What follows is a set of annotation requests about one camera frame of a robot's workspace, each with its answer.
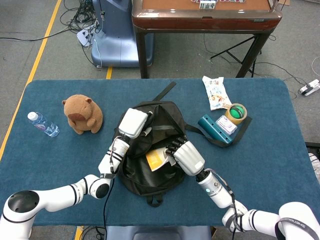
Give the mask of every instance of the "brown table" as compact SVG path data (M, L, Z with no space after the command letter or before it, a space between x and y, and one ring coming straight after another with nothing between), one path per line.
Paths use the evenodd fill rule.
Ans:
M191 0L133 0L132 22L141 78L148 78L145 34L253 34L254 41L236 75L243 78L282 18L277 4L277 0L219 1L215 9L199 9L199 3Z

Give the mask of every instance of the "black backpack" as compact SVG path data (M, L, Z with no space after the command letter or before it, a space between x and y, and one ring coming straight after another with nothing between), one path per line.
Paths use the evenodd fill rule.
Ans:
M130 148L118 169L118 176L125 187L134 194L146 196L147 203L152 207L162 204L164 193L179 185L184 180L185 172L178 164L171 166L169 162L156 171L151 171L146 158L148 151L166 147L176 138L185 136L186 130L203 135L209 142L219 147L224 148L230 145L207 137L200 129L187 124L174 102L160 101L175 85L175 82L171 82L152 101L144 101L132 107L144 113L153 113L143 128L151 127L151 131L146 136L141 135L130 140ZM120 135L118 127L124 115L125 112L117 128L114 129L113 139ZM242 137L251 120L248 117L247 119L249 121L243 123L231 144L238 142Z

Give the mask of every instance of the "tape roll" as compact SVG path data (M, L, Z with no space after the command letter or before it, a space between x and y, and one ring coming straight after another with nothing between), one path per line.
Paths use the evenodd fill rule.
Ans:
M232 115L231 115L231 113L230 113L230 109L232 108L232 107L241 107L242 109L243 109L243 111L244 111L244 113L243 113L243 116L241 117L241 118L235 118L235 117L233 117ZM231 122L233 122L235 125L238 125L238 124L240 124L243 120L245 120L246 119L246 117L247 117L247 109L245 108L245 106L243 106L242 104L240 104L240 103L234 103L234 104L232 104L226 111L225 111L225 116L231 121Z

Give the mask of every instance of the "teal device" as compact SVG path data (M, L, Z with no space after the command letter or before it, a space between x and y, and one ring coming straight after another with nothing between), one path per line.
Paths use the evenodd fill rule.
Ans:
M232 138L226 134L207 114L205 114L198 124L212 137L213 139L219 140L226 144L232 142Z

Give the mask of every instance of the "yellow floor line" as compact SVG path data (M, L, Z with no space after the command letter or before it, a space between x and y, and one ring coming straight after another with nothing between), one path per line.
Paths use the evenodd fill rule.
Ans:
M109 67L108 67L108 71L106 72L105 79L111 79L112 69L113 69L112 66L109 66Z
M82 233L84 231L84 226L77 226L76 227L76 232L75 232L75 236L74 236L74 240L81 240L80 236L82 236Z
M57 0L56 2L56 5L54 7L54 10L53 10L53 13L52 13L52 16L51 16L51 19L50 19L50 22L49 22L49 25L45 31L45 37L49 36L50 35L50 32L51 32L51 29L52 29L52 26L55 22L55 19L56 19L56 15L57 15L57 12L58 12L58 9L59 9L59 6L60 6L60 3L61 3L62 0ZM14 121L15 121L15 118L16 118L16 115L17 115L17 112L18 112L18 109L20 107L20 104L21 104L21 100L23 98L23 95L24 95L24 92L25 92L25 89L26 89L26 86L32 82L32 80L34 79L34 76L35 76L35 73L36 73L36 70L37 70L37 67L38 67L38 64L40 62L40 59L41 59L41 56L42 56L42 53L44 52L44 49L45 49L45 46L47 44L47 40L48 38L45 38L42 40L42 44L40 46L40 49L39 49L39 52L35 58L35 61L34 61L34 64L33 64L33 67L31 69L31 72L30 72L30 75L28 77L28 80L26 81L25 83L25 86L24 86L24 89L22 91L22 94L21 94L21 97L20 97L20 100L15 108L15 111L14 111L14 114L12 116L12 119L11 119L11 122L9 124L9 127L8 127L8 130L6 131L6 134L4 136L4 139L3 139L3 142L2 142L2 145L1 145L1 148L0 148L0 161L1 161L1 158L4 154L4 151L5 151L5 147L6 147L6 144L7 144L7 140L8 140L8 137L10 135L10 132L11 132L11 129L12 129L12 126L14 124Z

